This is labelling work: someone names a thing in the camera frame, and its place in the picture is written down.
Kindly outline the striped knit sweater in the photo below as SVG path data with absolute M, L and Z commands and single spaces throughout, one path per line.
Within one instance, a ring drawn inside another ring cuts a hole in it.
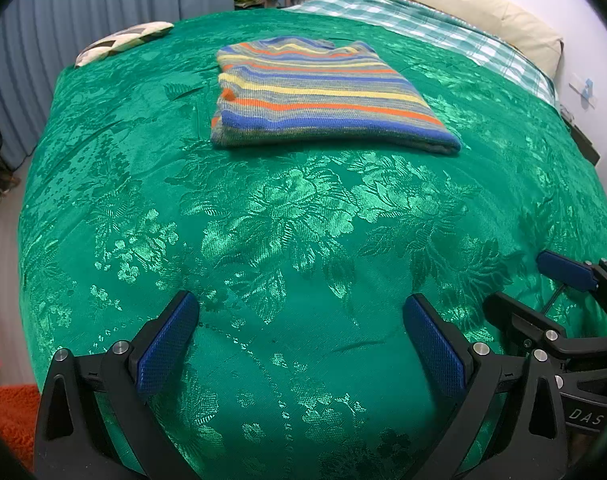
M 414 84 L 362 41 L 280 36 L 229 44 L 216 60 L 211 141 L 220 148 L 359 139 L 461 149 Z

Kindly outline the orange fluffy rug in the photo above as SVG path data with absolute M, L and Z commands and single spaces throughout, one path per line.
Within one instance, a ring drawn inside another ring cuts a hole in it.
M 30 472 L 40 400 L 37 385 L 0 386 L 0 438 Z

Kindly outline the wooden nightstand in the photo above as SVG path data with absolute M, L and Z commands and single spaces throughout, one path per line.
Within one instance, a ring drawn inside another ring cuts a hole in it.
M 571 114 L 565 106 L 561 106 L 559 109 L 561 110 L 561 118 L 563 118 L 563 121 L 568 127 L 570 136 L 575 141 L 580 153 L 593 167 L 595 167 L 601 158 L 599 152 L 596 151 L 592 141 L 579 129 L 573 114 Z

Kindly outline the green checkered sheet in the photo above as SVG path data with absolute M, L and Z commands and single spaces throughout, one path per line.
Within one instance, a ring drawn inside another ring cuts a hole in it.
M 425 4 L 410 0 L 308 0 L 288 10 L 381 26 L 389 32 L 453 51 L 512 81 L 546 104 L 558 107 L 552 79 L 526 55 L 489 32 Z

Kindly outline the green floral bedspread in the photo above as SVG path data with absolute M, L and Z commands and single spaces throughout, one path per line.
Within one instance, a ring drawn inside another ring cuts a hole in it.
M 224 151 L 215 55 L 302 36 L 366 42 L 461 140 Z M 501 290 L 540 307 L 541 250 L 607 259 L 607 198 L 557 111 L 464 55 L 369 24 L 226 12 L 58 76 L 18 226 L 37 382 L 106 351 L 181 289 L 201 306 L 152 409 L 205 479 L 396 479 L 442 425 L 405 333 L 421 292 L 471 341 Z

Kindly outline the patterned folded cloth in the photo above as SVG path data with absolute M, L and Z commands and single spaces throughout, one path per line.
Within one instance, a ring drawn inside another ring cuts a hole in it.
M 76 57 L 74 67 L 82 67 L 108 58 L 118 53 L 147 44 L 169 34 L 174 29 L 170 22 L 148 22 L 119 30 L 113 34 L 94 41 L 84 48 Z

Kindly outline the blue-grey curtain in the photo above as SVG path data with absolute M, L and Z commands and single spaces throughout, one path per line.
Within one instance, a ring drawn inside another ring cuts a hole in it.
M 128 26 L 232 9 L 233 0 L 12 0 L 0 14 L 0 157 L 16 169 L 38 143 L 59 73 Z

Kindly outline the blue wall hook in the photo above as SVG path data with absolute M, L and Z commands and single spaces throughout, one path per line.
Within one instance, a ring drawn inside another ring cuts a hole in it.
M 597 96 L 594 91 L 594 81 L 591 78 L 582 79 L 577 74 L 572 74 L 568 84 L 579 96 L 582 107 L 596 108 Z

